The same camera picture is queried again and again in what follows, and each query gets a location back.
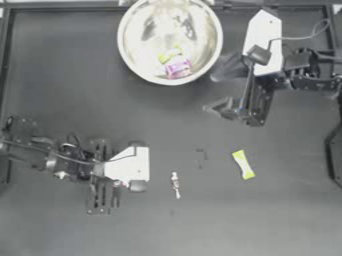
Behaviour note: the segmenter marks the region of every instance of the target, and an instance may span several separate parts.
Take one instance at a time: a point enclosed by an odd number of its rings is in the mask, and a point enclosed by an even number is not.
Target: purple package
[[[166,73],[170,79],[181,78],[191,74],[191,62],[186,59],[175,64],[166,65]]]

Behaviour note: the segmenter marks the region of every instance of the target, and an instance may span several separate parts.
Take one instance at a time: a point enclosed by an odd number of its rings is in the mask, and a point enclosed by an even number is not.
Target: small black object
[[[251,62],[267,66],[271,59],[271,51],[263,49],[261,46],[254,45],[247,52],[247,58]]]

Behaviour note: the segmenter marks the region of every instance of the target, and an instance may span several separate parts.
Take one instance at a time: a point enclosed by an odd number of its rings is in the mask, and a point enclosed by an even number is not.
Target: small white object
[[[133,146],[104,163],[104,176],[128,187],[133,180],[150,181],[150,148]]]
[[[173,174],[171,174],[171,183],[173,183],[173,189],[177,192],[177,199],[181,199],[179,179],[178,179],[178,173],[177,172],[173,172]]]
[[[265,10],[261,10],[251,18],[247,28],[247,35],[243,46],[243,55],[254,45],[261,46],[263,49],[269,48],[270,40],[282,37],[282,20],[271,15]],[[271,59],[266,66],[255,64],[254,75],[263,76],[277,73],[282,70],[283,66],[283,53],[282,53],[282,40],[273,41],[271,44]]]
[[[64,171],[60,171],[60,172],[56,172],[56,173],[55,173],[55,176],[56,176],[60,180],[64,180],[64,178],[66,178],[67,176],[70,176],[70,174],[66,173]]]

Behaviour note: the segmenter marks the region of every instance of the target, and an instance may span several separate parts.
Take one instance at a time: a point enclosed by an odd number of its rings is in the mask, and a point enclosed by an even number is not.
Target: metal bowl
[[[126,12],[118,30],[118,47],[130,69],[147,81],[181,85],[199,78],[222,50],[219,19],[202,0],[139,0]],[[190,74],[170,79],[162,53],[182,48]]]

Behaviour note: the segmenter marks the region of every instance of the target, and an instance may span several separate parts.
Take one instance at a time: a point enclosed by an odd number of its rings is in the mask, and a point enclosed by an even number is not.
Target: wire
[[[71,138],[75,140],[76,142],[76,148],[78,148],[78,151],[79,151],[79,156],[82,159],[86,159],[86,156],[83,154],[83,150],[82,150],[82,145],[80,145],[80,139],[78,137],[78,135],[72,132],[67,135],[67,142],[71,141]]]
[[[322,54],[320,52],[316,51],[317,56],[322,59],[322,60],[333,60],[336,63],[341,64],[342,63],[342,58]]]
[[[310,35],[308,36],[301,36],[301,37],[278,37],[278,38],[274,38],[269,41],[269,50],[271,49],[271,45],[273,45],[273,42],[274,41],[278,41],[278,40],[289,40],[289,41],[302,41],[302,40],[308,40],[308,39],[313,39],[314,37],[317,37],[318,35],[321,35],[326,30],[328,28],[330,27],[330,24],[332,24],[332,21],[330,19],[322,19],[320,20],[316,25],[314,25],[314,28],[313,28],[313,32]]]
[[[47,154],[54,154],[58,158],[63,159],[63,160],[67,160],[70,162],[74,162],[74,163],[78,163],[78,164],[83,164],[83,165],[100,165],[100,164],[106,164],[106,163],[111,163],[111,162],[116,162],[119,160],[123,160],[126,158],[131,158],[131,157],[135,157],[137,156],[137,148],[134,148],[134,154],[133,155],[128,155],[128,156],[124,156],[124,157],[120,157],[120,158],[116,158],[116,159],[112,159],[112,160],[108,160],[108,161],[99,161],[99,162],[87,162],[87,161],[83,161],[83,160],[78,160],[75,158],[71,158],[71,157],[67,157],[54,151],[50,151],[44,148],[40,148],[40,147],[36,147],[36,146],[30,146],[30,145],[24,145],[22,143],[18,143],[18,142],[14,142],[14,141],[10,141],[10,140],[4,140],[2,139],[0,142],[3,142],[4,144],[8,144],[8,145],[12,145],[12,146],[16,146],[16,147],[20,147],[20,148],[24,148],[24,149],[34,149],[36,151],[40,151],[43,153],[47,153]]]

